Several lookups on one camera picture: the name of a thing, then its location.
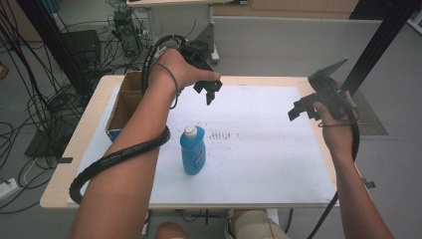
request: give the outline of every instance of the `hand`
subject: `hand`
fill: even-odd
[[[221,78],[221,75],[218,73],[200,70],[189,65],[175,49],[166,50],[158,59],[158,63],[164,65],[171,71],[176,78],[179,90],[199,81],[212,82],[218,81]],[[167,78],[168,72],[160,66],[154,66],[150,74],[150,79],[153,81],[154,79],[161,79],[162,76]]]
[[[350,97],[350,93],[346,92],[345,96]],[[344,125],[348,117],[345,116],[342,120],[333,119],[326,106],[319,102],[315,102],[314,107],[322,119],[322,125],[325,125],[322,135],[333,159],[350,158],[353,135],[350,126]]]

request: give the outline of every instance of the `cardboard box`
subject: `cardboard box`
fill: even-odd
[[[142,100],[140,77],[140,72],[129,72],[124,76],[105,127],[105,132],[111,141],[117,138]]]

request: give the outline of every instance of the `wrist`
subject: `wrist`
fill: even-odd
[[[154,91],[155,94],[173,101],[179,91],[177,83],[174,83],[175,79],[173,79],[173,76],[167,70],[159,66],[155,68],[160,69],[155,69],[154,73],[151,74],[148,90],[150,92]]]

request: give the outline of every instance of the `blue bottle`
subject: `blue bottle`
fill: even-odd
[[[189,125],[180,137],[183,168],[189,175],[195,175],[204,166],[206,158],[204,135],[204,128]]]

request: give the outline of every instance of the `white bottle cap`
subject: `white bottle cap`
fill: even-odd
[[[198,129],[196,129],[196,126],[194,125],[189,125],[185,128],[184,134],[188,137],[188,138],[193,138],[196,136],[198,132]]]

